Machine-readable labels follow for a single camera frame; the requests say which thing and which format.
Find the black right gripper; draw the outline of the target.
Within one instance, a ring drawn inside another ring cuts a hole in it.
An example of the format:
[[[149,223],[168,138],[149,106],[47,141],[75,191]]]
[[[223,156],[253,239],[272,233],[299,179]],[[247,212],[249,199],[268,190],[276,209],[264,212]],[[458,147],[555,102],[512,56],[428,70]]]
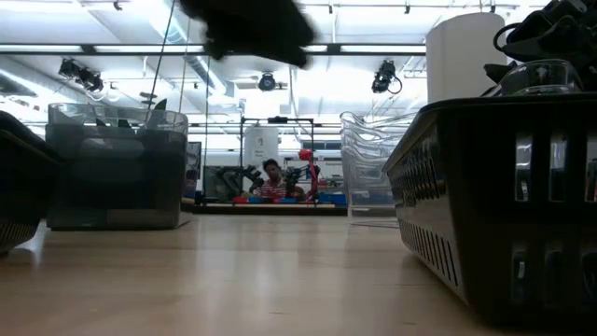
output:
[[[597,0],[551,0],[523,21],[498,30],[493,46],[520,62],[547,59],[565,60],[572,65],[597,62]],[[486,63],[483,70],[498,84],[517,66],[515,61]]]

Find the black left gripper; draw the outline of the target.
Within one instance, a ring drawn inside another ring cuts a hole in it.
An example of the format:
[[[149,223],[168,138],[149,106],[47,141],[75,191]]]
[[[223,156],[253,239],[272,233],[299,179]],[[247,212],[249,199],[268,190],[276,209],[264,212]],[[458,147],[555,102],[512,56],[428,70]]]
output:
[[[258,56],[305,68],[315,31],[294,0],[178,0],[191,19],[202,21],[205,52],[216,60],[231,53]]]

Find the clear plastic bin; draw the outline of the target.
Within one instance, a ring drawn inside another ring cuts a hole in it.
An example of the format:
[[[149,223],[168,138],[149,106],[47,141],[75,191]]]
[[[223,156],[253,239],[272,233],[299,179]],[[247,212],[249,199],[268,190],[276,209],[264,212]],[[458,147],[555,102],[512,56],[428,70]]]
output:
[[[557,95],[584,90],[576,69],[564,60],[522,63],[497,85],[498,96]]]
[[[348,189],[389,187],[382,171],[388,158],[416,116],[416,112],[365,121],[352,112],[340,114],[340,155]]]
[[[344,130],[341,163],[351,217],[394,217],[395,201],[387,174],[382,170],[401,136],[361,136]]]

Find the smoke grey plastic bin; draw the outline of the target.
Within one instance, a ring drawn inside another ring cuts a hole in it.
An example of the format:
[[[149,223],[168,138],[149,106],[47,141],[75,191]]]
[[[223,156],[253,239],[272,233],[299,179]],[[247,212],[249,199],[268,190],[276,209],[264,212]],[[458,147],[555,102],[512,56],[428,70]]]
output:
[[[46,141],[64,157],[83,154],[136,157],[145,152],[184,154],[187,146],[187,136],[176,131],[74,124],[49,124]]]
[[[187,116],[158,109],[118,107],[108,105],[50,104],[49,124],[112,126],[120,128],[176,131],[187,134]]]
[[[65,159],[53,230],[163,230],[180,225],[187,139],[178,133],[58,142]]]

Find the white shade wooden base lamp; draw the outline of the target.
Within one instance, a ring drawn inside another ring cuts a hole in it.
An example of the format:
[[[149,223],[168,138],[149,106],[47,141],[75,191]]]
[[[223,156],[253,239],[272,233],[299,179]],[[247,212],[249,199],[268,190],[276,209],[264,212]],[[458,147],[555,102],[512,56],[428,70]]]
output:
[[[505,20],[477,12],[453,17],[434,27],[425,39],[427,102],[429,104],[482,95],[493,85],[483,69],[504,64],[507,56],[493,46]]]

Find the white banner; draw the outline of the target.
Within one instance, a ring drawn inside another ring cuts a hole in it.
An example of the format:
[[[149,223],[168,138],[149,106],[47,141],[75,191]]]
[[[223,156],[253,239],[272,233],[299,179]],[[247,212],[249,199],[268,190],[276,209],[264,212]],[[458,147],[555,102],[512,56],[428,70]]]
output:
[[[279,133],[277,128],[255,126],[243,135],[243,164],[257,168],[262,162],[279,159]]]

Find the black perforated basket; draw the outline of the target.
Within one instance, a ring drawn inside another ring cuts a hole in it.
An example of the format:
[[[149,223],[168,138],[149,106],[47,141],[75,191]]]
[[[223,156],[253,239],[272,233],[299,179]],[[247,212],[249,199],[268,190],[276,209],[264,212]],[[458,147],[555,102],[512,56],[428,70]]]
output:
[[[61,166],[41,137],[0,110],[0,256],[35,236]]]
[[[427,105],[383,171],[403,243],[475,315],[597,336],[597,93]]]

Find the black overhead beam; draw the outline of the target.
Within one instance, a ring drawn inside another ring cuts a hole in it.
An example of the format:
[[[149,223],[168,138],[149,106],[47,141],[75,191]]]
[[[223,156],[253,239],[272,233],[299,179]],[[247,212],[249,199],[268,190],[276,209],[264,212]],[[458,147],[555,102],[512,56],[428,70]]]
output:
[[[316,56],[424,56],[425,44],[314,44],[302,47],[308,55]],[[204,44],[25,44],[0,43],[0,55],[82,55],[82,56],[203,56],[208,54]]]

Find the red stand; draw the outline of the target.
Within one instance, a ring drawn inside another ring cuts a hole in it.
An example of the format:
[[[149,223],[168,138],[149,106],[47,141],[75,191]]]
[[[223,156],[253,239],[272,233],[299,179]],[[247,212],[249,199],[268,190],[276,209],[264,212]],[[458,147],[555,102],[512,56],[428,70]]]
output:
[[[308,203],[317,203],[318,202],[318,186],[319,186],[319,168],[314,164],[313,158],[313,151],[308,149],[301,149],[298,153],[298,157],[302,161],[306,161],[307,169],[310,175],[311,186],[310,190],[306,194],[306,200]]]

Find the person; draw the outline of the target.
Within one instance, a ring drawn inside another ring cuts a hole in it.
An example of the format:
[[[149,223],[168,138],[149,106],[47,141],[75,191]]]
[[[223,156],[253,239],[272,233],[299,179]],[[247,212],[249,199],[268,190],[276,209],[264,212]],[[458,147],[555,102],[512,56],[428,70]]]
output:
[[[268,179],[253,194],[261,199],[284,199],[290,198],[297,201],[305,200],[305,192],[300,187],[293,185],[287,186],[283,178],[281,167],[275,159],[268,159],[262,164]]]

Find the blue bins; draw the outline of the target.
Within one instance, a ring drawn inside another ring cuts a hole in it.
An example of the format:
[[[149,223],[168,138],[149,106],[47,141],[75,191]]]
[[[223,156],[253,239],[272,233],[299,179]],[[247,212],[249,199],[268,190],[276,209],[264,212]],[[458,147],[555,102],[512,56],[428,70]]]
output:
[[[347,206],[347,197],[344,193],[326,193],[320,192],[319,196],[319,203],[329,203],[333,204],[337,207],[346,207]]]

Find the black background frame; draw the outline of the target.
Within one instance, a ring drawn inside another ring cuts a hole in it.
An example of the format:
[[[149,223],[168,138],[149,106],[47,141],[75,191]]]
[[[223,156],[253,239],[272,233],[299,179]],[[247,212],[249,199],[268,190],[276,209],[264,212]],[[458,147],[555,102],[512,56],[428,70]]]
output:
[[[311,126],[311,134],[310,134],[311,147],[308,150],[313,151],[314,150],[314,138],[313,138],[314,121],[313,121],[313,119],[292,119],[292,118],[288,118],[288,117],[270,117],[270,118],[266,118],[266,119],[258,119],[258,118],[241,117],[241,122],[240,122],[240,127],[239,127],[240,149],[241,149],[241,154],[240,154],[241,167],[244,167],[244,164],[243,164],[243,135],[247,129],[249,129],[250,127],[255,127],[255,126],[275,128],[275,125],[286,125],[286,124],[295,124],[297,126],[302,126],[304,123],[308,123]],[[293,185],[296,185],[297,187],[300,187],[301,189],[304,190],[304,192],[305,192],[305,200],[304,201],[297,201],[295,199],[290,199],[290,198],[274,199],[274,200],[261,199],[260,197],[258,197],[258,198],[265,202],[273,202],[273,203],[283,203],[285,200],[288,200],[289,202],[292,201],[292,202],[297,202],[297,203],[300,203],[300,202],[308,203],[306,200],[306,194],[310,190],[311,180],[310,180],[310,175],[309,175],[309,172],[307,169],[308,163],[306,161],[304,161],[304,162],[306,163],[306,165],[304,167],[299,167],[299,168],[290,167],[290,168],[286,168],[286,169],[283,169],[280,162],[278,162],[281,167],[282,175],[283,175],[283,178],[285,179],[285,182],[287,183],[287,186],[291,187]],[[257,168],[257,171],[259,173],[263,172],[266,175],[262,166]],[[267,175],[266,175],[265,180],[261,180],[261,179],[257,178],[254,181],[254,185],[250,188],[249,193],[253,194],[254,190],[256,188],[260,187],[267,179],[268,179]]]

